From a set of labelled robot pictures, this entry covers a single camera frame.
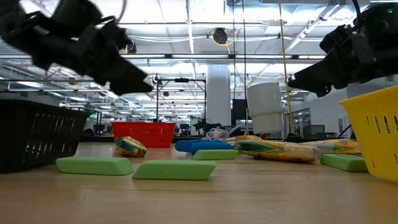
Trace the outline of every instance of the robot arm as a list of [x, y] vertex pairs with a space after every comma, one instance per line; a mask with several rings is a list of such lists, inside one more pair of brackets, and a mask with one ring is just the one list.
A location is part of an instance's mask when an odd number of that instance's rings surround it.
[[342, 25], [327, 34], [320, 43], [327, 56], [297, 72], [289, 79], [289, 87], [321, 97], [332, 85], [341, 89], [349, 83], [397, 74], [398, 3], [378, 4], [359, 12], [354, 23], [354, 27]]
[[147, 75], [118, 53], [131, 43], [126, 30], [114, 17], [102, 18], [87, 0], [61, 0], [50, 18], [39, 11], [26, 14], [19, 0], [2, 0], [0, 37], [44, 70], [57, 63], [100, 85], [110, 82], [117, 95], [152, 91]]

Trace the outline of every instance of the yellow plastic basket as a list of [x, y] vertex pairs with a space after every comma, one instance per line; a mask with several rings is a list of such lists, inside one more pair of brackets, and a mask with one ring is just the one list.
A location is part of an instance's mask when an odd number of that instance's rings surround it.
[[398, 86], [340, 102], [369, 172], [398, 182]]

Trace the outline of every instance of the white column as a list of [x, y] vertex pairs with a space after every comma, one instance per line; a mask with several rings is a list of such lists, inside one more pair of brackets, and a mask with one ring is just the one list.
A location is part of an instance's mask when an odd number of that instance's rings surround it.
[[228, 65], [208, 66], [206, 118], [223, 126], [231, 125], [230, 75]]

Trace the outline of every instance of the basket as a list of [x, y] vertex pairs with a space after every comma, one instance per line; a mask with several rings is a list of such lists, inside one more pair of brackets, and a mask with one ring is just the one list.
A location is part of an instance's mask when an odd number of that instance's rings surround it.
[[398, 86], [341, 101], [369, 172], [398, 182]]
[[73, 156], [88, 113], [23, 100], [0, 100], [0, 172]]
[[114, 138], [130, 136], [145, 147], [172, 145], [175, 123], [112, 122]]

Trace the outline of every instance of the yellow snack bag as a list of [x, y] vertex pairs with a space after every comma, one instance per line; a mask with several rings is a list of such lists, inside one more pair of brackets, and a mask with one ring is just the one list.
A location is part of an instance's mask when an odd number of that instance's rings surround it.
[[315, 162], [321, 157], [319, 148], [292, 142], [238, 141], [235, 143], [234, 149], [255, 158], [277, 161]]
[[332, 139], [325, 141], [303, 142], [300, 144], [304, 146], [316, 146], [321, 150], [322, 154], [361, 154], [359, 144], [350, 139]]

